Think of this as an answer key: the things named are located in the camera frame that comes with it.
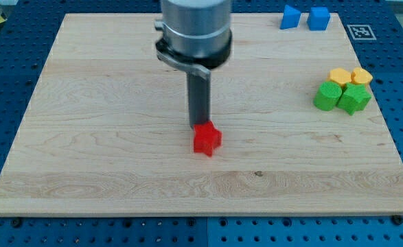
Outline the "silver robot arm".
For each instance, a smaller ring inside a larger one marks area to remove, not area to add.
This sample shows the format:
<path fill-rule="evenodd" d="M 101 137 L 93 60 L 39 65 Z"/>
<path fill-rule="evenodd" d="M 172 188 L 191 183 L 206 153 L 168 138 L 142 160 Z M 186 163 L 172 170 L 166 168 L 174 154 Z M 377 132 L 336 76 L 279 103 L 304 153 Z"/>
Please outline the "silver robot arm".
<path fill-rule="evenodd" d="M 210 80 L 231 51 L 230 0 L 162 0 L 162 17 L 154 27 L 162 32 L 157 58 L 169 66 Z"/>

